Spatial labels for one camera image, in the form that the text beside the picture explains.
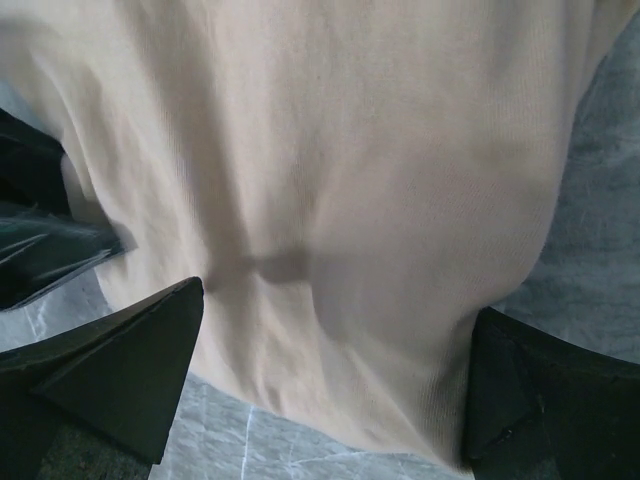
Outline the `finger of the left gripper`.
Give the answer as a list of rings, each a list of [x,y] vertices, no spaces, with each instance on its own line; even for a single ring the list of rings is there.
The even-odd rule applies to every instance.
[[[137,247],[131,232],[38,209],[1,211],[1,308],[34,302]]]
[[[67,210],[64,150],[47,134],[1,110],[1,200],[42,210]]]

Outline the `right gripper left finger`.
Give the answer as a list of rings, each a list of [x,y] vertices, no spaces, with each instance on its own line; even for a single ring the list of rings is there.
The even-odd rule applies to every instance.
[[[1,355],[4,479],[146,479],[161,463],[203,316],[185,279]]]

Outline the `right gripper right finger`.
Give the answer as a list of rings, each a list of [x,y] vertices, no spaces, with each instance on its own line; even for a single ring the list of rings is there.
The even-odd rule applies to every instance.
[[[638,478],[638,365],[481,310],[464,459],[486,480]]]

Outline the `beige t-shirt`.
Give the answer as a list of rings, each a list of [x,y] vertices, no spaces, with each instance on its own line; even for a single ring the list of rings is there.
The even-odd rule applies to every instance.
[[[548,236],[635,1],[5,1],[1,76],[113,308],[204,284],[192,371],[346,445],[461,470],[478,311]]]

